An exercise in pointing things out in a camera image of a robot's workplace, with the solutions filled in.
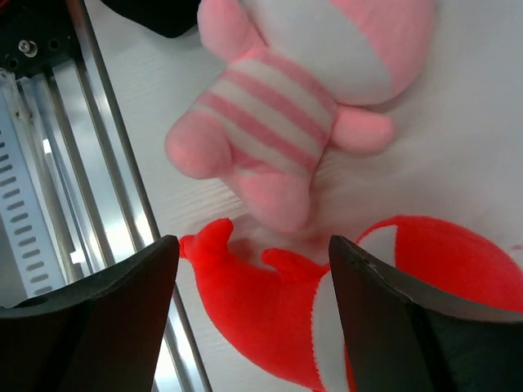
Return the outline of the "red shark plush mouth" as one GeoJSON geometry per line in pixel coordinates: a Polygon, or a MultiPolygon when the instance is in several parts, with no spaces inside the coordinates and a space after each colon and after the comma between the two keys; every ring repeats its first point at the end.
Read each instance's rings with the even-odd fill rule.
{"type": "MultiPolygon", "coordinates": [[[[233,221],[215,220],[181,239],[203,306],[246,359],[314,391],[352,391],[355,382],[329,265],[269,248],[261,266],[229,248],[233,221]]],[[[393,216],[357,244],[388,265],[462,298],[522,308],[522,268],[488,239],[429,216],[393,216]]]]}

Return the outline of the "pink striped plush table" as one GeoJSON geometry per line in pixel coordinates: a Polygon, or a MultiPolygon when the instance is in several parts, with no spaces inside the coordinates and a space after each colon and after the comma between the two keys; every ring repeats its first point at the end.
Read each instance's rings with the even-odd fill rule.
{"type": "Polygon", "coordinates": [[[300,229],[329,144],[372,154],[391,142],[392,120],[372,107],[417,78],[435,13],[424,0],[201,2],[201,43],[226,67],[172,125],[168,159],[222,180],[263,225],[300,229]]]}

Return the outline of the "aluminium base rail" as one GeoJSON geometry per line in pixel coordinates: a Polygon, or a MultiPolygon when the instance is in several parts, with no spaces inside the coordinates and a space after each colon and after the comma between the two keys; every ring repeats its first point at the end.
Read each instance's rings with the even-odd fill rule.
{"type": "Polygon", "coordinates": [[[65,284],[150,245],[159,229],[83,1],[65,1],[80,57],[16,79],[65,284]]]}

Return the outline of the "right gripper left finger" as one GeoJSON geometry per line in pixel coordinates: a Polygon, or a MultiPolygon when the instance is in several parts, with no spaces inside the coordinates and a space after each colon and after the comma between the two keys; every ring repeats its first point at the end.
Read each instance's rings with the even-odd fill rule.
{"type": "Polygon", "coordinates": [[[1,310],[3,391],[150,391],[175,286],[168,235],[59,290],[1,310]]]}

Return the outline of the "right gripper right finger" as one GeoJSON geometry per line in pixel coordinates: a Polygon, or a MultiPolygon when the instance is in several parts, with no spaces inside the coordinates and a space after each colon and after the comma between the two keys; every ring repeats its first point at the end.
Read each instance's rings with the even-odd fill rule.
{"type": "Polygon", "coordinates": [[[522,315],[424,283],[335,235],[329,261],[358,391],[520,391],[522,315]]]}

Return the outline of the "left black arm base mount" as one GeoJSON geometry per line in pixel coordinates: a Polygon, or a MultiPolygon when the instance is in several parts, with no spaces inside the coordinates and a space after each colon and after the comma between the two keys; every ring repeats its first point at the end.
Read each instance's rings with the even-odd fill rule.
{"type": "Polygon", "coordinates": [[[67,2],[1,2],[1,70],[31,78],[80,54],[67,2]]]}

